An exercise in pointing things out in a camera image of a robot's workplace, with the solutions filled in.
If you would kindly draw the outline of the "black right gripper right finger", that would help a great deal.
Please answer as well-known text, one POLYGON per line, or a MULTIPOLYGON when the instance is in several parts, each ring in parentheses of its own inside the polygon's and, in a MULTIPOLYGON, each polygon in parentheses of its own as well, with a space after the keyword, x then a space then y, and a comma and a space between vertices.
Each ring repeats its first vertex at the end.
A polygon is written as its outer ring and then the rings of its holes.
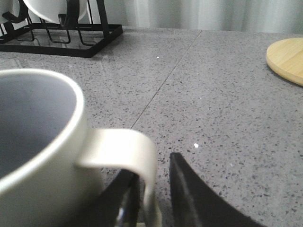
POLYGON ((176 227, 260 227, 218 196, 180 153, 170 154, 170 193, 176 227))

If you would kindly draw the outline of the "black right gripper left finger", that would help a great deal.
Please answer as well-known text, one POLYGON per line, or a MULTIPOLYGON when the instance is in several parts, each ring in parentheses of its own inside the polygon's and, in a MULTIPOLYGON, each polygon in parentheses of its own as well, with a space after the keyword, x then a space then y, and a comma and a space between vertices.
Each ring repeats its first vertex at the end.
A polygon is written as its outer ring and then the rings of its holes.
POLYGON ((140 180, 137 174, 121 170, 111 184, 65 227, 135 227, 137 225, 140 180))

